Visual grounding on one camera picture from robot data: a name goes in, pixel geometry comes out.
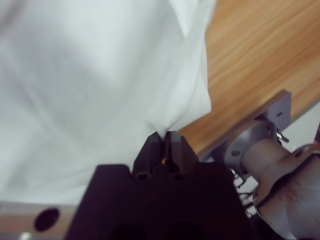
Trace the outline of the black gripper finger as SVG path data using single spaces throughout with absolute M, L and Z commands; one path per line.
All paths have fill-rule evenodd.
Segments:
M 171 179 L 184 179 L 198 164 L 198 157 L 186 138 L 177 131 L 168 131 L 164 138 L 164 165 Z
M 151 176 L 163 157 L 164 143 L 157 132 L 147 137 L 133 163 L 133 176 Z

